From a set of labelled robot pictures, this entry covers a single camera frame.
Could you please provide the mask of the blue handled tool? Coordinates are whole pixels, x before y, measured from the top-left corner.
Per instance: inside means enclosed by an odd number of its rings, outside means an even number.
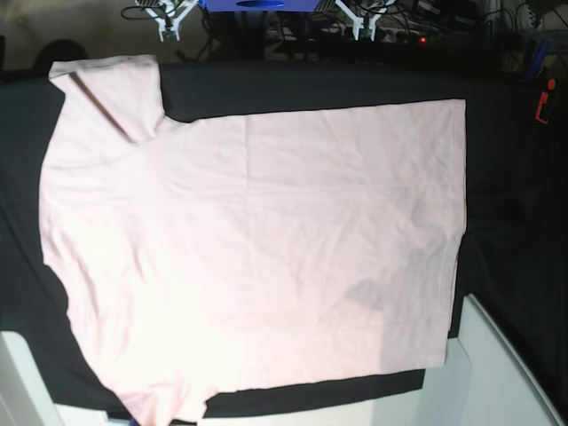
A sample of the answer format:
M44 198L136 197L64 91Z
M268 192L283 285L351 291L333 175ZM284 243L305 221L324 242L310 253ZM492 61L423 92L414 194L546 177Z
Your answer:
M532 80L536 78L542 68L544 59L548 54L550 42L548 40L530 40L525 48L524 71L525 78Z

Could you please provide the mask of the black table cloth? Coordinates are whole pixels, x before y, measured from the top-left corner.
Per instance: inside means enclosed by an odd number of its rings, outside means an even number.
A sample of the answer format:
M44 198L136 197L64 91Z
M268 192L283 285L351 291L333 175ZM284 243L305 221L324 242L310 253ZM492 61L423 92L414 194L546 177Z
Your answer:
M457 294L503 328L559 413L567 411L567 94L536 122L540 87L334 64L178 64L162 69L162 105L181 122L231 114L434 99L467 103L468 229ZM22 335L58 404L125 416L87 367L67 297L44 266L37 229L41 162L63 94L46 78L1 88L1 328Z

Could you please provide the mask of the pink T-shirt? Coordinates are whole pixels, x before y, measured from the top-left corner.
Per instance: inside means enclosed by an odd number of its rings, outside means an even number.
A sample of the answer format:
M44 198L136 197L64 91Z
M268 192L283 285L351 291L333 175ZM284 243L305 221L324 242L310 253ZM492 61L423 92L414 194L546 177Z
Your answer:
M44 263L142 425L225 392L439 367L466 227L462 99L191 123L154 57L56 62Z

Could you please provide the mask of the red and black clamp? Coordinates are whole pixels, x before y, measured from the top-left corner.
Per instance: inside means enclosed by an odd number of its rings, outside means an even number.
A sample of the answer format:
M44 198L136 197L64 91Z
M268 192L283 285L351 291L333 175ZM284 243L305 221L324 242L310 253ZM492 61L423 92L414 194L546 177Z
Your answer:
M545 89L540 93L539 101L537 103L534 118L537 122L542 124L548 123L548 117L550 115L549 110L551 109L552 94L556 88L556 79L550 78L546 83Z

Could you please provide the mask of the black power strip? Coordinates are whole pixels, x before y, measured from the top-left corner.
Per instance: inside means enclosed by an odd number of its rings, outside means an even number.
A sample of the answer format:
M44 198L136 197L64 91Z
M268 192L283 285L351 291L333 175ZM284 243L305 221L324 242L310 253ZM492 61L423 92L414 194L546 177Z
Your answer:
M280 24L275 24L268 30L268 38L274 40L295 41L298 39L298 35L302 36L303 34L298 29L290 29ZM376 27L375 31L371 31L363 28L359 31L359 37L355 38L352 27L337 24L323 28L308 28L305 36L310 41L315 40L317 37L323 37L325 39L330 38L332 41L342 39L347 41L374 41L377 43L417 45L430 43L430 37L425 32L413 29Z

